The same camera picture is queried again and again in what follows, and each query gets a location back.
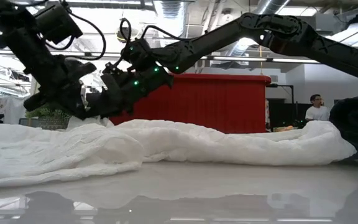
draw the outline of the black robotic arm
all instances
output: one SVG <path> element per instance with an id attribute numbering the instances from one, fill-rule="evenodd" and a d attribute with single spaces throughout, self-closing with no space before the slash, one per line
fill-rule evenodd
<path id="1" fill-rule="evenodd" d="M 201 37 L 151 51 L 164 67 L 181 73 L 201 57 L 242 37 L 275 53 L 308 57 L 358 78 L 358 49 L 320 36 L 309 24 L 292 16 L 245 13 Z"/>
<path id="2" fill-rule="evenodd" d="M 29 111 L 52 102 L 80 119 L 132 112 L 133 104 L 151 91 L 162 85 L 172 86 L 173 76 L 165 68 L 172 73 L 182 73 L 201 57 L 243 37 L 273 52 L 308 57 L 358 78 L 358 49 L 321 37 L 310 25 L 293 16 L 245 13 L 205 35 L 181 39 L 164 48 L 150 48 L 144 34 L 133 41 L 126 37 L 121 57 L 132 66 L 122 71 L 117 63 L 107 63 L 101 76 L 107 88 L 90 95 L 85 109 L 78 79 L 96 67 L 87 63 L 68 69 L 66 58 L 52 55 L 45 46 L 45 39 L 57 44 L 82 34 L 67 10 L 67 5 L 56 4 L 32 16 L 24 7 L 14 7 L 9 1 L 0 0 L 0 30 L 3 32 L 0 48 L 9 47 L 25 65 L 25 72 L 31 73 L 41 86 L 40 93 L 25 103 Z"/>

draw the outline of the man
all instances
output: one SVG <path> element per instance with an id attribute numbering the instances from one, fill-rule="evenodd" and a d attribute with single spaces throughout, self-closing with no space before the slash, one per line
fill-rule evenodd
<path id="1" fill-rule="evenodd" d="M 306 111 L 307 121 L 328 121 L 329 110 L 327 107 L 321 105 L 321 96 L 315 94 L 310 97 L 310 102 L 313 104 Z"/>

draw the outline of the white comforter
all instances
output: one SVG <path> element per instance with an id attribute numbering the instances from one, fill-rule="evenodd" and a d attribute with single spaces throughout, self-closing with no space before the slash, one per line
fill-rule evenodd
<path id="1" fill-rule="evenodd" d="M 0 124 L 0 187 L 113 175 L 161 160 L 313 166 L 355 152 L 330 122 L 321 121 L 251 135 L 170 121 L 85 124 L 66 132 Z"/>

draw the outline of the cable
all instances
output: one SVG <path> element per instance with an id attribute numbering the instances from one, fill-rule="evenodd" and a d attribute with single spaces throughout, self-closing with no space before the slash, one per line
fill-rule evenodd
<path id="1" fill-rule="evenodd" d="M 62 47 L 62 48 L 58 48 L 58 47 L 55 47 L 47 42 L 45 42 L 45 45 L 50 47 L 51 49 L 55 49 L 55 50 L 67 50 L 74 42 L 74 36 L 71 36 L 70 37 L 70 41 L 66 44 L 66 46 Z"/>
<path id="2" fill-rule="evenodd" d="M 14 6 L 17 6 L 17 7 L 34 7 L 34 6 L 39 6 L 39 5 L 42 5 L 42 4 L 45 4 L 49 2 L 49 0 L 43 0 L 43 1 L 39 1 L 39 2 L 33 2 L 33 3 L 28 3 L 28 4 L 18 4 L 18 3 L 14 3 L 14 2 L 11 2 L 12 5 Z"/>
<path id="3" fill-rule="evenodd" d="M 283 88 L 283 90 L 286 91 L 286 93 L 287 93 L 288 95 L 292 96 L 292 94 L 289 93 L 289 92 L 284 88 L 284 86 L 280 86 L 280 87 Z"/>
<path id="4" fill-rule="evenodd" d="M 72 11 L 67 7 L 67 2 L 66 0 L 59 0 L 60 4 L 66 9 L 66 11 L 73 17 L 86 22 L 87 24 L 91 25 L 94 29 L 96 29 L 96 31 L 98 31 L 98 33 L 100 34 L 101 38 L 102 38 L 102 42 L 103 42 L 103 49 L 102 52 L 100 53 L 99 56 L 95 57 L 95 58 L 89 58 L 89 57 L 81 57 L 81 56 L 67 56 L 67 57 L 71 57 L 71 58 L 77 58 L 77 59 L 81 59 L 81 60 L 88 60 L 88 61 L 93 61 L 93 60 L 99 60 L 101 58 L 103 58 L 104 54 L 106 53 L 106 48 L 107 48 L 107 42 L 106 42 L 106 37 L 104 36 L 103 32 L 99 29 L 99 27 L 97 27 L 95 24 L 93 24 L 91 21 L 84 19 L 80 16 L 77 16 L 76 14 L 72 13 Z"/>
<path id="5" fill-rule="evenodd" d="M 170 33 L 168 33 L 167 31 L 165 31 L 165 30 L 163 30 L 163 29 L 161 29 L 161 28 L 159 28 L 159 27 L 157 27 L 157 26 L 155 26 L 155 25 L 148 25 L 145 29 L 144 29 L 144 31 L 143 31 L 143 34 L 142 34 L 142 36 L 140 37 L 140 38 L 144 38 L 144 36 L 145 36 L 145 34 L 147 33 L 147 30 L 148 29 L 155 29 L 155 30 L 158 30 L 158 31 L 160 31 L 161 33 L 163 33 L 163 34 L 165 34 L 165 35 L 167 35 L 167 36 L 169 36 L 169 37 L 171 37 L 171 38 L 174 38 L 175 40 L 191 40 L 191 39 L 194 39 L 194 38 L 180 38 L 180 37 L 177 37 L 177 36 L 175 36 L 175 35 L 173 35 L 173 34 L 170 34 Z"/>
<path id="6" fill-rule="evenodd" d="M 342 21 L 341 18 L 339 18 L 339 16 L 338 16 L 337 14 L 334 14 L 334 16 L 336 17 L 336 19 L 339 20 L 339 22 L 343 22 L 343 23 L 345 23 L 345 24 L 347 23 L 347 22 Z"/>
<path id="7" fill-rule="evenodd" d="M 128 24 L 128 36 L 127 37 L 125 36 L 125 33 L 124 33 L 124 23 L 125 22 Z M 129 20 L 127 20 L 126 18 L 121 19 L 121 23 L 119 24 L 119 32 L 122 34 L 122 37 L 126 41 L 125 47 L 124 47 L 124 50 L 123 50 L 123 52 L 126 52 L 128 46 L 129 46 L 129 43 L 131 42 L 131 35 L 132 35 L 132 25 L 129 22 Z M 114 63 L 114 66 L 115 67 L 118 66 L 121 63 L 121 61 L 122 61 L 122 56 L 119 57 L 119 59 L 117 60 L 116 63 Z"/>

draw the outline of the white wall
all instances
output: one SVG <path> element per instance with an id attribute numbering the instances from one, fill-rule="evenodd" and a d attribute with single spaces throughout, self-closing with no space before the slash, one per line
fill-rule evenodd
<path id="1" fill-rule="evenodd" d="M 326 65 L 305 65 L 305 99 L 320 94 L 327 107 L 334 100 L 358 96 L 358 78 Z"/>
<path id="2" fill-rule="evenodd" d="M 293 85 L 295 102 L 303 103 L 305 99 L 305 65 L 299 65 L 285 74 L 287 85 Z"/>
<path id="3" fill-rule="evenodd" d="M 186 73 L 194 73 L 195 69 L 191 68 L 186 71 Z M 285 73 L 282 73 L 280 69 L 277 68 L 256 68 L 254 70 L 249 69 L 238 69 L 238 68 L 230 68 L 227 70 L 223 70 L 221 68 L 204 68 L 203 74 L 219 74 L 219 75 L 276 75 L 278 77 L 277 84 L 286 84 L 286 77 Z M 291 93 L 291 89 L 286 89 L 286 91 L 283 88 L 266 88 L 266 98 L 275 98 L 275 99 L 286 99 L 288 102 L 291 102 L 291 94 L 288 94 L 287 92 Z"/>
<path id="4" fill-rule="evenodd" d="M 310 103 L 310 96 L 320 94 L 327 107 L 334 100 L 358 96 L 358 78 L 326 65 L 300 65 L 286 74 L 288 85 L 294 85 L 295 101 Z"/>

